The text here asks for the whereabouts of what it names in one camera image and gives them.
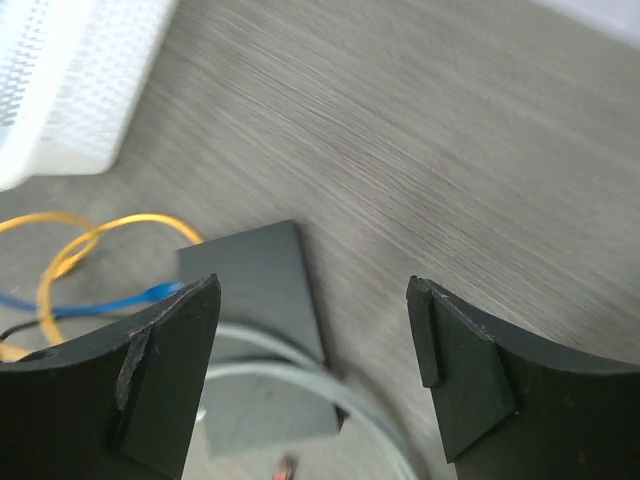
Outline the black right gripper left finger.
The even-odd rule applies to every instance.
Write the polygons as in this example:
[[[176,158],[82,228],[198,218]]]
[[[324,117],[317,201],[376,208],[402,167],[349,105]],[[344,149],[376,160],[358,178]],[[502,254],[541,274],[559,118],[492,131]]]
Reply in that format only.
[[[5,479],[178,479],[218,323],[215,276],[1,367]]]

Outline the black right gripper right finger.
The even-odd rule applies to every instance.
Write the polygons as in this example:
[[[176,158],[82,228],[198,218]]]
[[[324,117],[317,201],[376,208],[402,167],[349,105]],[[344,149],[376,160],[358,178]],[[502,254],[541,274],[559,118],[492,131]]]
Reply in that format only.
[[[515,326],[441,285],[407,309],[446,460],[461,479],[635,479],[639,368]]]

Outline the black network switch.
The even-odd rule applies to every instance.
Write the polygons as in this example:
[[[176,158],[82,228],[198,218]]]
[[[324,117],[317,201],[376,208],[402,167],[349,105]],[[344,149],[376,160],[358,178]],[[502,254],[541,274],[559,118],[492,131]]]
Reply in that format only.
[[[286,220],[178,252],[180,279],[216,274],[221,308],[210,363],[281,360],[262,344],[265,332],[329,363],[299,226]],[[213,456],[335,435],[338,409],[301,387],[263,376],[211,380],[203,390],[204,427]]]

